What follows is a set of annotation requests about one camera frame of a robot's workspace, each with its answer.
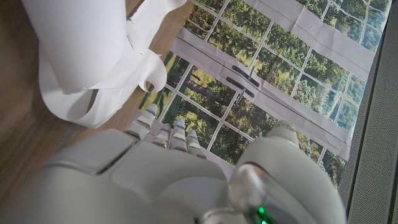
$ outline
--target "paper towel roll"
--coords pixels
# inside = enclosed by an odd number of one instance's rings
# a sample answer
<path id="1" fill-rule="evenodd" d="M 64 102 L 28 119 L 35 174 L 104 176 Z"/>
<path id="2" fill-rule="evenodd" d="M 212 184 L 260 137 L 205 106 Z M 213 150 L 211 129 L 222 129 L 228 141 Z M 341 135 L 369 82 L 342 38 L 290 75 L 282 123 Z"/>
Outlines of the paper towel roll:
<path id="1" fill-rule="evenodd" d="M 23 1 L 40 40 L 40 92 L 55 116 L 97 128 L 137 86 L 165 86 L 164 64 L 148 48 L 186 0 L 145 0 L 127 22 L 122 0 Z"/>
<path id="2" fill-rule="evenodd" d="M 156 90 L 166 84 L 167 72 L 163 61 L 153 51 L 147 49 L 144 58 L 138 62 L 132 74 L 135 83 L 124 88 L 99 89 L 94 103 L 89 109 L 93 90 L 74 94 L 63 94 L 43 48 L 39 50 L 39 86 L 47 108 L 57 117 L 66 121 L 97 128 L 112 117 L 128 100 L 138 85 L 144 87 L 151 82 Z"/>
<path id="3" fill-rule="evenodd" d="M 106 77 L 126 39 L 124 0 L 23 0 L 33 28 L 65 93 Z"/>

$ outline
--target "green led light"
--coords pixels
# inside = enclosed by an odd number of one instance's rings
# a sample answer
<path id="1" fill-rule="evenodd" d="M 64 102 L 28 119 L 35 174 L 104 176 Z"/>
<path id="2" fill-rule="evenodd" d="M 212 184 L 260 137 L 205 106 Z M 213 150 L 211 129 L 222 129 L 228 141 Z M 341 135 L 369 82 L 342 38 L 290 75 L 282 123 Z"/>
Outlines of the green led light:
<path id="1" fill-rule="evenodd" d="M 265 211 L 264 211 L 264 208 L 263 208 L 263 207 L 259 207 L 259 213 L 260 213 L 260 214 L 264 214 L 264 212 L 265 212 Z"/>

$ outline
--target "wooden floor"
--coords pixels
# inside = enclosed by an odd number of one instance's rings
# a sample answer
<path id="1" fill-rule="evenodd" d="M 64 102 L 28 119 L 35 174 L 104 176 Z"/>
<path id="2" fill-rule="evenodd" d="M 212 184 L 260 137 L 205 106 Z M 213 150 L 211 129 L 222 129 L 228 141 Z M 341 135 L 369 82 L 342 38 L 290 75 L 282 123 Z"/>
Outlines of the wooden floor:
<path id="1" fill-rule="evenodd" d="M 142 0 L 127 0 L 131 15 Z M 188 17 L 193 0 L 169 13 L 151 43 L 164 58 Z M 22 3 L 0 1 L 0 203 L 34 169 L 44 163 L 57 146 L 69 145 L 98 131 L 124 130 L 145 93 L 137 89 L 126 104 L 96 130 L 56 118 L 45 107 L 37 81 L 38 40 Z"/>

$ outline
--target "white robotic arm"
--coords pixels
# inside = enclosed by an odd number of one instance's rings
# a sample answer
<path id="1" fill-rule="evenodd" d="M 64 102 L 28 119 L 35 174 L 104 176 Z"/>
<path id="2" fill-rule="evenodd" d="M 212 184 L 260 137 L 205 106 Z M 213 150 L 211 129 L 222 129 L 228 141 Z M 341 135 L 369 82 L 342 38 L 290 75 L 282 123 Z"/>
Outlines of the white robotic arm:
<path id="1" fill-rule="evenodd" d="M 145 141 L 156 106 L 124 133 L 63 149 L 0 209 L 0 223 L 345 223 L 333 184 L 279 121 L 228 182 L 183 120 Z"/>

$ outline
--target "green foliage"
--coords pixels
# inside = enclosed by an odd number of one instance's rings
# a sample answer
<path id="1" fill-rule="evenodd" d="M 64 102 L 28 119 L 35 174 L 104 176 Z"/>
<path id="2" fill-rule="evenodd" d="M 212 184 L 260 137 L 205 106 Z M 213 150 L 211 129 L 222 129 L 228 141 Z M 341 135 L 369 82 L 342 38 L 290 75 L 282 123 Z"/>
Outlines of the green foliage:
<path id="1" fill-rule="evenodd" d="M 370 0 L 370 6 L 383 12 L 387 11 L 387 8 L 391 5 L 391 0 Z"/>
<path id="2" fill-rule="evenodd" d="M 274 85 L 284 93 L 290 95 L 293 91 L 300 71 L 286 61 L 263 48 L 254 62 L 258 77 Z"/>
<path id="3" fill-rule="evenodd" d="M 294 96 L 296 100 L 309 108 L 313 108 L 312 103 L 316 97 L 315 86 L 308 85 L 308 80 L 302 80 L 298 83 L 297 91 Z"/>
<path id="4" fill-rule="evenodd" d="M 312 51 L 304 72 L 333 89 L 343 92 L 347 83 L 347 71 L 334 61 Z"/>
<path id="5" fill-rule="evenodd" d="M 200 145 L 207 148 L 218 122 L 196 106 L 183 100 L 181 96 L 176 96 L 169 110 L 166 112 L 162 123 L 174 125 L 175 120 L 182 118 L 185 120 L 186 132 L 194 129 L 198 134 Z"/>
<path id="6" fill-rule="evenodd" d="M 365 86 L 365 81 L 362 81 L 360 78 L 352 75 L 351 80 L 349 81 L 346 97 L 353 100 L 355 103 L 360 104 Z"/>
<path id="7" fill-rule="evenodd" d="M 280 25 L 274 24 L 265 44 L 282 54 L 296 66 L 301 67 L 304 63 L 310 47 L 292 33 L 285 31 Z"/>
<path id="8" fill-rule="evenodd" d="M 332 121 L 336 118 L 341 103 L 341 98 L 336 93 L 305 75 L 298 83 L 293 98 Z"/>
<path id="9" fill-rule="evenodd" d="M 336 156 L 329 150 L 326 150 L 325 155 L 323 156 L 323 159 L 321 161 L 320 168 L 328 174 L 336 189 L 340 184 L 345 165 L 346 161 Z"/>
<path id="10" fill-rule="evenodd" d="M 257 40 L 262 39 L 271 23 L 270 19 L 242 2 L 242 0 L 231 0 L 223 13 L 223 17 Z"/>
<path id="11" fill-rule="evenodd" d="M 328 4 L 328 0 L 296 0 L 303 4 L 309 11 L 321 18 L 323 11 Z"/>
<path id="12" fill-rule="evenodd" d="M 341 4 L 341 8 L 348 14 L 357 17 L 358 19 L 365 20 L 366 4 L 362 0 L 345 0 Z"/>
<path id="13" fill-rule="evenodd" d="M 302 133 L 298 131 L 296 131 L 296 133 L 298 138 L 298 144 L 301 150 L 304 151 L 312 159 L 312 161 L 318 162 L 323 147 L 315 141 L 312 141 Z"/>
<path id="14" fill-rule="evenodd" d="M 379 32 L 373 28 L 370 28 L 369 26 L 366 26 L 362 46 L 364 46 L 366 49 L 376 52 L 377 48 L 379 47 L 380 39 L 381 34 Z"/>
<path id="15" fill-rule="evenodd" d="M 255 41 L 221 20 L 218 21 L 208 42 L 247 67 L 258 48 Z"/>
<path id="16" fill-rule="evenodd" d="M 336 28 L 342 34 L 357 41 L 361 40 L 363 23 L 357 19 L 347 16 L 340 11 L 334 4 L 330 4 L 326 12 L 324 23 Z"/>
<path id="17" fill-rule="evenodd" d="M 225 0 L 197 0 L 197 2 L 218 13 Z"/>
<path id="18" fill-rule="evenodd" d="M 250 137 L 259 138 L 267 136 L 277 120 L 249 100 L 243 99 L 232 106 L 226 121 Z"/>
<path id="19" fill-rule="evenodd" d="M 250 140 L 222 125 L 210 151 L 226 162 L 235 165 L 249 144 Z"/>
<path id="20" fill-rule="evenodd" d="M 203 40 L 215 19 L 216 17 L 214 15 L 198 6 L 194 6 L 189 18 L 184 24 L 184 27 Z"/>
<path id="21" fill-rule="evenodd" d="M 228 86 L 193 67 L 180 92 L 218 117 L 222 117 L 235 94 Z"/>
<path id="22" fill-rule="evenodd" d="M 178 82 L 189 66 L 189 62 L 180 58 L 173 52 L 169 52 L 164 64 L 167 71 L 167 84 L 173 88 L 177 87 Z"/>
<path id="23" fill-rule="evenodd" d="M 369 8 L 368 11 L 368 24 L 376 28 L 378 31 L 382 31 L 384 22 L 387 18 L 384 17 L 383 13 Z"/>
<path id="24" fill-rule="evenodd" d="M 343 108 L 338 116 L 337 125 L 344 128 L 347 131 L 352 131 L 358 116 L 359 108 L 354 104 L 345 101 Z"/>

